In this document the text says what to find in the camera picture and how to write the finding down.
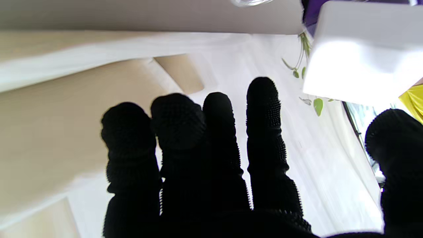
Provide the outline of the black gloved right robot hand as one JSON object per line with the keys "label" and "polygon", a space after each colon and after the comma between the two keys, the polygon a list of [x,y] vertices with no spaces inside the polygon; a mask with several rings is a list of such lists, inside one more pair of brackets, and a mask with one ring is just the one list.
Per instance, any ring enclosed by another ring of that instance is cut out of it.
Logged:
{"label": "black gloved right robot hand", "polygon": [[150,111],[123,102],[101,119],[113,194],[103,237],[316,237],[287,175],[281,102],[271,79],[257,77],[247,91],[253,209],[225,94],[210,93],[203,106],[179,93],[160,96]]}

